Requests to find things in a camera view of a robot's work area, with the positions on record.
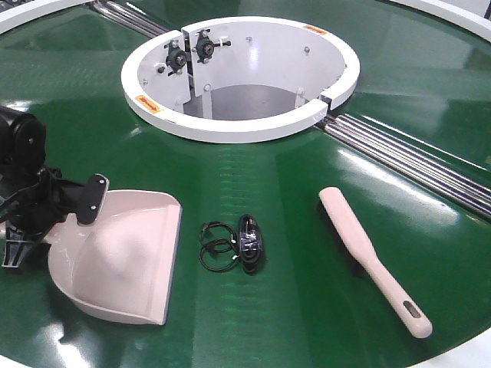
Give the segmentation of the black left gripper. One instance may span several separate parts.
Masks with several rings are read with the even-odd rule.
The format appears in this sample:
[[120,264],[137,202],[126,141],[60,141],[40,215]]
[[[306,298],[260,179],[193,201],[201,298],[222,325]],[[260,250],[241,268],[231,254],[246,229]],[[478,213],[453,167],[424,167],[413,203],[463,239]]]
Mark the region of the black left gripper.
[[75,212],[79,225],[97,219],[109,188],[109,179],[93,174],[84,185],[66,179],[59,168],[44,166],[28,185],[1,204],[5,230],[3,268],[20,268],[35,247],[33,238],[47,234],[57,223]]

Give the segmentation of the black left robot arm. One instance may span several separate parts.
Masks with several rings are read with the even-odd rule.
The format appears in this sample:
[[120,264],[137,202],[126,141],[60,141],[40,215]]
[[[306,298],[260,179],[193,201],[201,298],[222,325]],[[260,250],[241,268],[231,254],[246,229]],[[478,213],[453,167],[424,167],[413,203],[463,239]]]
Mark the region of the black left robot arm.
[[2,267],[18,270],[45,236],[71,213],[90,225],[97,219],[109,180],[93,174],[85,182],[63,176],[45,163],[46,126],[34,115],[1,108]]

